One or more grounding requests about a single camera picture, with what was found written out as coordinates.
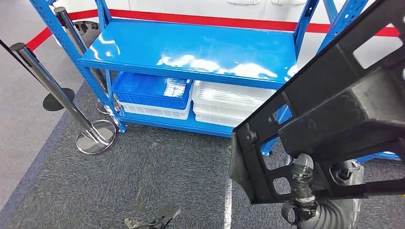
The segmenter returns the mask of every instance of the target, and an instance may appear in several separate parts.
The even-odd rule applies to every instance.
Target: black cable
[[[161,223],[161,221],[162,221],[163,218],[164,218],[164,217],[162,216],[160,219],[158,219],[156,222],[154,222],[154,223],[152,223],[152,224],[146,224],[146,225],[138,226],[138,227],[135,227],[135,228],[132,228],[132,229],[139,229],[139,228],[145,228],[145,227],[151,227],[151,226],[158,225],[158,224]]]

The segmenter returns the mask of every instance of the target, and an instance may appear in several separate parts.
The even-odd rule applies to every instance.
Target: chrome stanchion base
[[[100,100],[97,100],[96,102],[96,109],[104,115],[108,114],[108,112],[106,111],[104,105],[100,102]]]
[[[76,146],[84,154],[96,155],[106,151],[115,143],[117,139],[117,127],[107,120],[98,120],[92,122],[92,125],[106,140],[107,144],[94,141],[85,134],[85,131],[81,131],[76,138]]]

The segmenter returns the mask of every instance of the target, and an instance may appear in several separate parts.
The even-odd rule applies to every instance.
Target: gray carpet
[[[79,108],[90,120],[103,118],[95,112],[95,98],[83,90]],[[125,218],[150,220],[170,202],[182,209],[177,229],[223,228],[229,139],[129,125],[109,151],[86,156],[75,147],[79,126],[68,122],[5,228],[124,229]],[[266,158],[268,166],[280,166],[283,156],[277,144]],[[365,166],[367,180],[405,174],[397,162],[375,160]],[[288,189],[286,184],[280,188]],[[404,206],[402,196],[365,200],[358,228],[402,229]],[[281,218],[279,204],[251,206],[233,183],[231,228],[292,227]]]

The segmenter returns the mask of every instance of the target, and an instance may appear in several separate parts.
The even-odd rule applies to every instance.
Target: blue shelving unit
[[[361,13],[367,2],[347,0],[337,12],[332,0],[323,1],[331,27],[320,50]],[[111,17],[104,0],[95,0],[101,34],[83,56],[75,49],[49,8],[54,0],[30,2],[95,95],[107,106],[120,132],[126,131],[125,123],[137,123],[229,137],[231,127],[196,122],[192,109],[187,120],[125,111],[118,114],[112,109],[109,70],[278,89],[291,77],[288,70],[297,62],[305,30],[319,0],[307,1],[294,32],[116,19]],[[106,71],[108,97],[89,68]],[[280,115],[288,112],[278,112],[277,119],[287,118]],[[268,143],[263,150],[269,151],[275,141]]]

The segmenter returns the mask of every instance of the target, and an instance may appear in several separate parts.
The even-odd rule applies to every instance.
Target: stanchion post
[[[57,7],[53,10],[55,12],[55,15],[61,25],[66,28],[66,33],[68,34],[69,38],[71,39],[72,43],[75,45],[77,51],[79,52],[80,55],[83,55],[87,51],[87,47],[85,42],[82,39],[82,36],[80,36],[79,32],[76,30],[75,25],[73,25],[72,20],[70,20],[69,15],[67,14],[67,11],[65,7]],[[97,82],[100,84],[101,88],[103,89],[104,93],[108,97],[108,91],[107,91],[107,83],[106,80],[101,73],[99,69],[94,69],[90,68],[90,72],[94,76],[94,78],[97,80]],[[117,112],[121,110],[121,106],[119,105],[118,101],[116,98],[113,96],[113,101],[114,101],[114,108]],[[102,104],[98,102],[96,104],[97,110],[103,114],[108,114],[107,111],[101,110],[103,108]]]
[[[35,54],[24,43],[16,43],[10,47],[21,63],[66,108],[72,117],[81,125],[83,131],[76,139],[77,148],[85,154],[99,154],[109,149],[117,138],[116,126],[107,120],[91,123],[76,105],[67,97],[59,84],[39,62]]]

